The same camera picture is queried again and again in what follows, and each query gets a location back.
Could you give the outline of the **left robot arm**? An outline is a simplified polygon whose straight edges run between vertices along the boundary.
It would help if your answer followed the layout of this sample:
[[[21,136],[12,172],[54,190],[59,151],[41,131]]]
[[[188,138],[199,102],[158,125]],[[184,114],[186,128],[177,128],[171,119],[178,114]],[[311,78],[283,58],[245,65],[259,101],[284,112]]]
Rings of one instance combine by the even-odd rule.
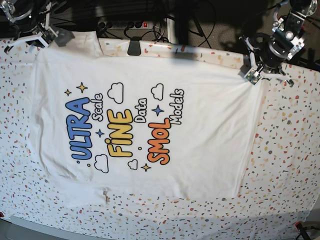
[[[249,53],[250,68],[243,78],[255,85],[260,80],[277,79],[294,85],[284,72],[282,64],[299,53],[305,46],[306,20],[317,11],[316,0],[283,0],[269,9],[274,9],[272,34],[258,32],[252,37],[242,35]]]

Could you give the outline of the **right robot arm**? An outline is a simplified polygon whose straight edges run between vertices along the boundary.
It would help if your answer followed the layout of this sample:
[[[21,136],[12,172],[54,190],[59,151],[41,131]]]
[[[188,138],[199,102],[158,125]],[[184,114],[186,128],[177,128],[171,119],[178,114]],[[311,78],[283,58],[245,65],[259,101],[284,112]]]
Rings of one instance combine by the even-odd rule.
[[[4,48],[6,54],[22,43],[47,48],[55,42],[64,47],[75,38],[71,31],[51,25],[51,14],[64,5],[61,0],[2,0],[0,12],[14,29],[13,40]]]

